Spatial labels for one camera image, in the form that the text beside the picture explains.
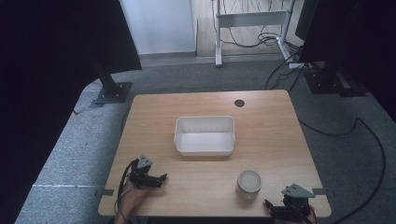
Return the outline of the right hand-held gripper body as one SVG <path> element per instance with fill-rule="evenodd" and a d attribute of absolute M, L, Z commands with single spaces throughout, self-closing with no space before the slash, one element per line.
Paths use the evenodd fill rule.
<path fill-rule="evenodd" d="M 309 199 L 316 197 L 314 193 L 293 183 L 285 187 L 282 194 L 284 195 L 283 204 L 291 215 L 291 219 L 303 219 L 310 215 Z"/>

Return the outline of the dark monitor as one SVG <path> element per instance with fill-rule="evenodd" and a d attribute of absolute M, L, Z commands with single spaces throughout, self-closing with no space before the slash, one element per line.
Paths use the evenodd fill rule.
<path fill-rule="evenodd" d="M 306 39 L 310 23 L 314 18 L 318 0 L 304 0 L 300 18 L 298 20 L 295 34 L 302 40 Z"/>

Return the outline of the black curtain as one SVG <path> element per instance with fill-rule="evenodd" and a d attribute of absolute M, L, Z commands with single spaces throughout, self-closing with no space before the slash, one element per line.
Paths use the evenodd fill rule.
<path fill-rule="evenodd" d="M 396 122 L 396 0 L 318 0 L 299 61 L 343 67 Z"/>
<path fill-rule="evenodd" d="M 0 0 L 0 224 L 14 224 L 83 89 L 141 65 L 120 0 Z"/>

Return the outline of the black metal stand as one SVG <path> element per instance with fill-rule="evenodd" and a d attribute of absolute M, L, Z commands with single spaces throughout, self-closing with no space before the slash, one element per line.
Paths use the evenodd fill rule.
<path fill-rule="evenodd" d="M 123 104 L 126 101 L 128 93 L 133 86 L 132 82 L 116 82 L 99 63 L 94 64 L 94 71 L 102 83 L 95 103 L 104 104 Z"/>
<path fill-rule="evenodd" d="M 313 94 L 339 94 L 341 97 L 364 97 L 368 90 L 343 67 L 328 63 L 312 63 L 314 70 L 304 73 Z"/>

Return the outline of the white desk frame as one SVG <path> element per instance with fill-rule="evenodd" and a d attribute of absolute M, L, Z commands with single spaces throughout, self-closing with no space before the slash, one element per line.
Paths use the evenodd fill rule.
<path fill-rule="evenodd" d="M 259 11 L 259 12 L 247 12 L 247 13 L 221 13 L 221 7 L 223 4 L 221 0 L 214 0 L 215 5 L 213 8 L 214 12 L 214 26 L 216 30 L 216 42 L 215 42 L 215 65 L 216 67 L 222 67 L 222 44 L 221 30 L 228 28 L 237 27 L 253 27 L 253 26 L 268 26 L 278 25 L 280 27 L 280 35 L 276 38 L 276 44 L 278 45 L 283 58 L 287 63 L 292 64 L 293 59 L 290 51 L 287 49 L 286 37 L 290 28 L 290 22 L 294 10 L 296 0 L 290 0 L 289 5 L 285 10 L 271 10 L 271 11 Z"/>

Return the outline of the white plastic bin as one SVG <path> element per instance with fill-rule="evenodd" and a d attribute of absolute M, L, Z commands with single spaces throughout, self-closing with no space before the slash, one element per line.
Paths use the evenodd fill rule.
<path fill-rule="evenodd" d="M 181 156 L 230 156 L 235 143 L 231 116 L 179 117 L 174 143 Z"/>

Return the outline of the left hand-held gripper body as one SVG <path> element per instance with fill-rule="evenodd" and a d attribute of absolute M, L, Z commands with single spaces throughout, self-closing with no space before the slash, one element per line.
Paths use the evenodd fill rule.
<path fill-rule="evenodd" d="M 151 164 L 152 161 L 145 155 L 132 161 L 130 180 L 137 188 L 146 187 L 149 180 L 156 180 L 155 177 L 149 175 Z"/>

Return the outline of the person's left hand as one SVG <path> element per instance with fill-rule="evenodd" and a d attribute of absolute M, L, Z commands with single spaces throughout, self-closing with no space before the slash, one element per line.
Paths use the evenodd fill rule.
<path fill-rule="evenodd" d="M 143 202 L 145 197 L 149 194 L 149 189 L 138 189 L 131 181 L 124 184 L 123 194 L 120 198 L 119 216 L 124 221 L 132 214 L 134 209 Z"/>

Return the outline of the person's right hand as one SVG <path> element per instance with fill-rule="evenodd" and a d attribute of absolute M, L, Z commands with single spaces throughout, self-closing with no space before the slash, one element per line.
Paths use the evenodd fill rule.
<path fill-rule="evenodd" d="M 297 216 L 291 212 L 287 212 L 290 215 L 289 220 L 281 220 L 284 224 L 318 224 L 318 219 L 316 217 L 315 209 L 313 207 L 309 208 L 308 216 Z"/>

